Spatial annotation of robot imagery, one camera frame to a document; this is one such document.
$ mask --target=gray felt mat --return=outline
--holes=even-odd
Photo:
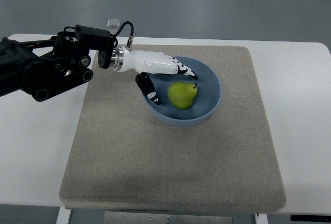
[[[167,126],[149,113],[136,72],[95,63],[60,192],[65,206],[200,213],[283,207],[284,188],[248,49],[133,49],[206,62],[222,81],[222,102],[196,126]]]

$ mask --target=robotic hand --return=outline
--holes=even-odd
[[[116,36],[127,24],[131,26],[131,33],[127,45],[121,47]],[[138,72],[137,85],[156,104],[160,101],[147,73],[198,78],[190,68],[164,53],[132,51],[132,39],[131,22],[124,22],[114,35],[108,30],[76,25],[64,28],[49,40],[18,42],[3,38],[0,42],[0,96],[21,89],[36,101],[44,101],[90,81],[93,77],[93,71],[88,69],[90,49],[99,51],[100,68]],[[53,50],[40,57],[33,53],[33,49],[43,47],[53,47]]]

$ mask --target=black cable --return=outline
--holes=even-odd
[[[77,30],[77,28],[75,28],[75,27],[73,27],[73,26],[66,26],[66,27],[64,28],[64,31],[66,32],[67,29],[75,29],[75,30]]]
[[[124,22],[120,27],[119,27],[119,30],[116,32],[116,34],[114,34],[114,36],[116,37],[117,35],[120,34],[120,32],[122,31],[123,27],[126,26],[126,25],[130,25],[131,26],[131,33],[130,33],[130,36],[133,36],[133,24],[130,22],[130,21],[126,21]]]

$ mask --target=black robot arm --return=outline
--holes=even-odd
[[[49,40],[18,42],[3,38],[0,42],[0,96],[18,89],[44,101],[90,81],[92,70],[89,50],[112,54],[117,46],[115,35],[107,30],[76,25]],[[42,56],[33,49],[53,47]],[[109,58],[99,56],[99,66]]]

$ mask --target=pear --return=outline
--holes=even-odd
[[[181,110],[187,110],[191,107],[197,92],[197,84],[174,82],[169,86],[167,95],[173,106]]]

